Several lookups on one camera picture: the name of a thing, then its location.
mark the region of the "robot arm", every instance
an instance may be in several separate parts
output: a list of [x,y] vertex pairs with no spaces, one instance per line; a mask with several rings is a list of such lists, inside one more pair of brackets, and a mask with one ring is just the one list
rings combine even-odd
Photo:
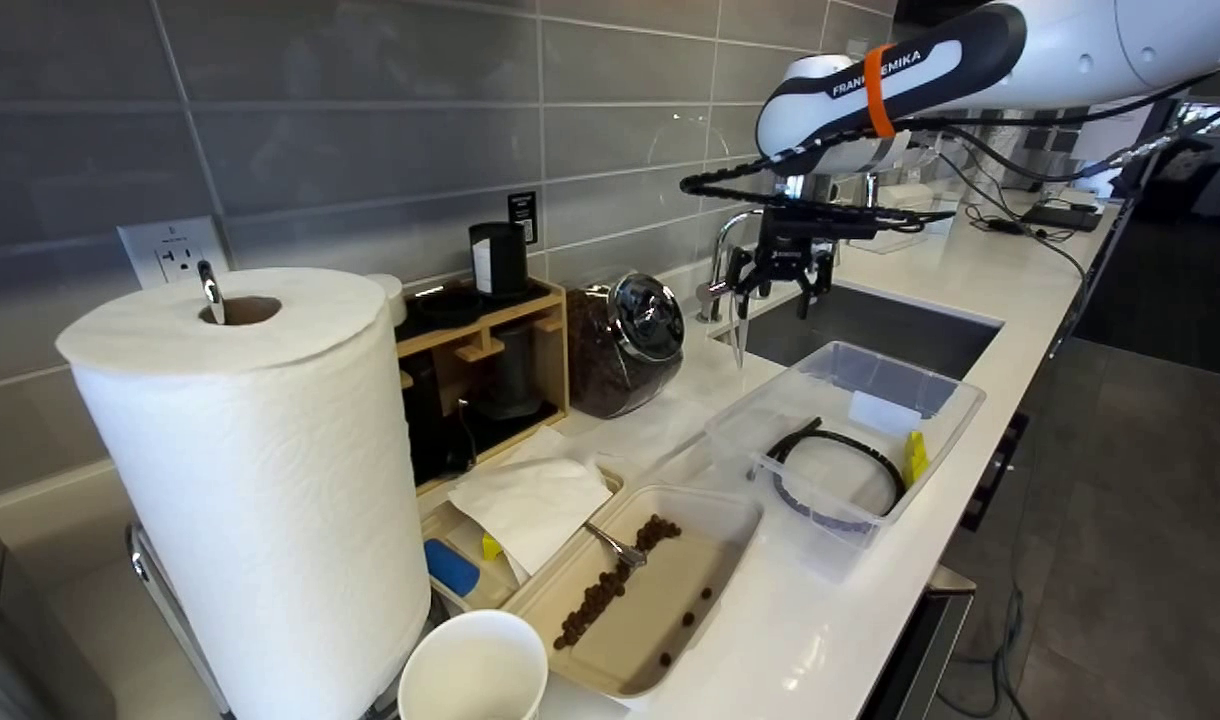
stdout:
[[1084,106],[1220,72],[1220,0],[1009,0],[823,72],[791,64],[759,111],[759,156],[893,137],[944,106]]

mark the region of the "white cup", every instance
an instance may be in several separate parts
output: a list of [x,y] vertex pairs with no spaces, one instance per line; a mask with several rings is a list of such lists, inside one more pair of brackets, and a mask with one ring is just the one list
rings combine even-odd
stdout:
[[400,677],[400,720],[534,720],[547,657],[511,610],[465,610],[428,630]]

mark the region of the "white countertop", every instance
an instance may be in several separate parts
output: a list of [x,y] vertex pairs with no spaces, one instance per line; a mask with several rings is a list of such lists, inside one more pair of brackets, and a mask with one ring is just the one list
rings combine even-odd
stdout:
[[[1112,226],[1109,220],[1061,246],[1089,262]],[[927,236],[885,254],[853,242],[841,251],[837,282],[1001,323],[963,377],[983,391],[983,404],[912,496],[912,508],[866,548],[850,574],[807,571],[801,557],[773,542],[773,532],[759,532],[708,629],[631,716],[858,716],[1009,415],[1030,391],[1080,275],[1034,240],[955,222],[954,236]],[[690,323],[685,368],[653,404],[627,419],[574,412],[562,432],[631,478],[754,386],[782,377],[775,365],[758,356],[738,368],[731,352],[708,332],[708,323]],[[78,553],[67,537],[78,519],[89,524],[89,511],[104,511],[104,524],[97,542]],[[0,500],[0,537],[42,569],[55,610],[114,678],[121,716],[203,716],[214,707],[203,688],[127,574],[121,553],[123,519],[127,504],[107,467],[73,471],[52,487]],[[541,716],[627,710],[556,678]]]

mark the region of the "floor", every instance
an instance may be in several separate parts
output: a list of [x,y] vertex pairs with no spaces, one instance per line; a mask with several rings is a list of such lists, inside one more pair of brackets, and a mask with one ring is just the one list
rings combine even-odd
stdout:
[[[1127,233],[1084,332],[1121,348],[1066,344],[994,517],[950,548],[980,578],[944,678],[963,707],[994,705],[970,657],[1001,646],[1020,589],[1009,677],[1030,716],[1220,720],[1220,233],[1164,233]],[[1193,246],[1167,254],[1167,289],[1136,282],[1167,242]]]

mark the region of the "backsplash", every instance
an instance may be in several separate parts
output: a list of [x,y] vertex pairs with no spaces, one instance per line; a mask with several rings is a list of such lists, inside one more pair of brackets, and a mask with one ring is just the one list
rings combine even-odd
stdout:
[[0,0],[0,492],[104,455],[55,332],[134,290],[116,222],[215,217],[233,268],[465,270],[541,192],[534,270],[694,262],[812,50],[893,0]]

